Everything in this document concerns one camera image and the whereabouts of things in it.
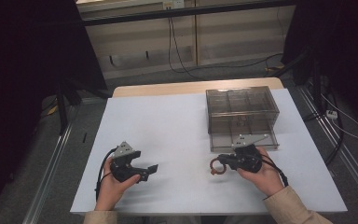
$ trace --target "white paper sheet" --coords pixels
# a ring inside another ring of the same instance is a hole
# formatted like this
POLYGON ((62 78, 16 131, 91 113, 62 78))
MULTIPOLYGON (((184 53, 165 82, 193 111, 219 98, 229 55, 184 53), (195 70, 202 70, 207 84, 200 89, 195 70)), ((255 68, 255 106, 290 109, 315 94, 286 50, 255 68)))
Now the white paper sheet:
MULTIPOLYGON (((280 110, 274 132, 277 151, 270 157, 289 179, 304 204, 318 212, 347 208, 287 90, 271 91, 280 110)), ((95 206, 95 183, 105 154, 127 141, 140 158, 134 167, 158 164, 147 182, 131 187, 116 210, 122 214, 255 215, 265 214, 263 193, 229 168, 211 175, 205 94, 109 99, 71 212, 95 206)))

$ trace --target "left hand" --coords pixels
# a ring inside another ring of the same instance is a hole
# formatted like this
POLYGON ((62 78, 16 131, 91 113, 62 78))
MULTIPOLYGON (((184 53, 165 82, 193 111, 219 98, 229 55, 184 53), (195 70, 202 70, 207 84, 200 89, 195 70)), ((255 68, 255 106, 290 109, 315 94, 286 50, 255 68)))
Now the left hand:
MULTIPOLYGON (((103 174, 110 173, 110 163, 112 163, 112 157, 109 157, 103 165, 103 174)), ((116 203, 123 196, 124 191, 134 185, 141 178, 140 175, 133 175, 128 180, 120 183, 113 175, 108 175, 103 179, 101 183, 100 194, 98 196, 97 204, 95 205, 95 211, 110 211, 115 208, 116 203)))

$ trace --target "wooden tabletop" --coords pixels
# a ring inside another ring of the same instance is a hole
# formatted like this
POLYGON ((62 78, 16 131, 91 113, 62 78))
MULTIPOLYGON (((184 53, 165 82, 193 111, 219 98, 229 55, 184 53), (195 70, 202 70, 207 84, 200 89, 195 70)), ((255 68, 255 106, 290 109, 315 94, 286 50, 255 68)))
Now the wooden tabletop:
POLYGON ((245 87, 268 86, 271 90, 283 89, 283 84, 276 77, 181 82, 167 84, 152 84, 140 86, 117 87, 113 97, 123 96, 150 96, 150 95, 172 95, 201 93, 206 90, 235 89, 245 87))

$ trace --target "right hand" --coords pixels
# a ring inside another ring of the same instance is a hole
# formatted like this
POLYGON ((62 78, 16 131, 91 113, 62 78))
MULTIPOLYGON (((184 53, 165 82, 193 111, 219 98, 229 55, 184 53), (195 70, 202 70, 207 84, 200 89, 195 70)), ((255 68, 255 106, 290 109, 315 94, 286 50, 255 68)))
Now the right hand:
MULTIPOLYGON (((257 150, 262 154, 267 156, 263 156, 263 160, 269 160, 269 154, 262 147, 257 147, 257 150)), ((277 193, 281 189, 284 188, 281 178, 279 177, 278 172, 263 162, 261 169, 257 173, 251 173, 248 171, 244 171, 241 168, 237 169, 238 174, 242 176, 242 178, 247 179, 255 184, 255 186, 263 193, 265 193, 268 197, 277 193)))

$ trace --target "hand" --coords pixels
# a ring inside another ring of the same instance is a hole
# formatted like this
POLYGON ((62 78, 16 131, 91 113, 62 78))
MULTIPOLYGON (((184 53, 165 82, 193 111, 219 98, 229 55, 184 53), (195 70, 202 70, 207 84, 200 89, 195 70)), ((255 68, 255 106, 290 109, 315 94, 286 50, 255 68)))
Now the hand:
MULTIPOLYGON (((103 174, 110 173, 110 163, 112 163, 112 157, 106 160, 103 165, 103 174)), ((95 211, 109 211, 115 208, 116 203, 123 196, 124 191, 134 185, 141 178, 140 175, 133 175, 128 180, 120 183, 113 175, 108 175, 103 179, 101 183, 100 194, 98 196, 97 204, 95 205, 95 211)))
MULTIPOLYGON (((262 154, 267 156, 263 156, 263 160, 269 160, 269 154, 262 147, 257 147, 257 150, 262 154)), ((284 188, 282 181, 279 177, 278 172, 263 162, 263 166, 256 173, 251 173, 248 171, 244 171, 241 168, 237 169, 238 174, 242 176, 244 179, 247 179, 255 184, 255 186, 263 193, 265 193, 268 197, 277 193, 281 189, 284 188)))

